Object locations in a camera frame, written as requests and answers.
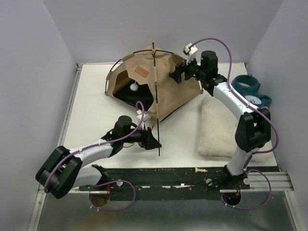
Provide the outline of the beige black pet tent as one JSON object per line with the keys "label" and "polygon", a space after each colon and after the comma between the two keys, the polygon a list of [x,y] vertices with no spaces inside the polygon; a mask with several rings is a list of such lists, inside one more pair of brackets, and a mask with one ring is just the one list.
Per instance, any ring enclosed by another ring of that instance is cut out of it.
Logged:
{"label": "beige black pet tent", "polygon": [[[170,71],[172,73],[175,70],[175,66],[184,61],[182,56],[180,61],[177,61],[174,68]],[[137,91],[131,91],[130,86],[125,86],[122,90],[114,95],[116,98],[126,104],[134,106],[137,101],[141,101],[145,110],[150,115],[151,124],[156,123],[156,106],[155,106],[155,91],[150,92],[150,89],[146,86],[140,86]],[[157,82],[158,92],[158,104],[159,104],[159,122],[163,121],[170,114],[176,111],[194,97],[203,93],[200,88],[199,82],[191,78],[190,80],[182,80],[180,84],[177,84],[171,77],[166,77]]]}

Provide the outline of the black tent pole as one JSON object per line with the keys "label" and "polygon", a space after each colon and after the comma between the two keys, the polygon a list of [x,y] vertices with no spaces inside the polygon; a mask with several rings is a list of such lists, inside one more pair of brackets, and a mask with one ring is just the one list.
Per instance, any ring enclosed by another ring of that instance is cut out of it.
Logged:
{"label": "black tent pole", "polygon": [[160,142],[160,127],[159,127],[159,104],[158,104],[158,92],[157,92],[157,70],[156,70],[156,49],[154,42],[152,42],[152,57],[154,61],[154,87],[155,87],[155,106],[156,106],[156,124],[157,124],[157,137]]}
{"label": "black tent pole", "polygon": [[168,77],[181,57],[159,47],[147,47],[120,58],[106,77],[105,94],[114,97],[116,93],[131,83],[146,85],[154,93],[154,83]]}

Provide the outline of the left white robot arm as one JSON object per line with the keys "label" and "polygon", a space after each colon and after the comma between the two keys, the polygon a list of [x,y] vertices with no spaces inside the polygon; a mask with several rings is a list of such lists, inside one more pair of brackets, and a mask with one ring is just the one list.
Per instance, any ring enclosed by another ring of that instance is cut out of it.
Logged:
{"label": "left white robot arm", "polygon": [[77,149],[56,147],[36,173],[35,179],[57,199],[76,187],[91,185],[96,190],[102,190],[107,183],[105,169],[94,162],[114,156],[125,143],[137,143],[145,150],[162,146],[150,127],[139,127],[129,116],[122,115],[114,128],[95,143]]}

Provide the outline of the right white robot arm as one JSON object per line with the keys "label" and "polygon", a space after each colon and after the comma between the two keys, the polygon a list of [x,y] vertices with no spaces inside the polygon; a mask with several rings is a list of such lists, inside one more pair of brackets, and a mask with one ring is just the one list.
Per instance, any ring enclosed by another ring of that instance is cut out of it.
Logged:
{"label": "right white robot arm", "polygon": [[218,73],[218,57],[214,51],[203,51],[200,64],[195,58],[195,50],[186,48],[184,53],[187,59],[177,64],[169,76],[178,84],[192,77],[200,81],[202,88],[221,101],[238,120],[235,132],[237,147],[234,156],[224,167],[227,173],[221,177],[222,185],[231,189],[239,183],[238,176],[244,174],[253,153],[271,140],[270,112],[266,108],[253,106],[237,95],[229,81]]}

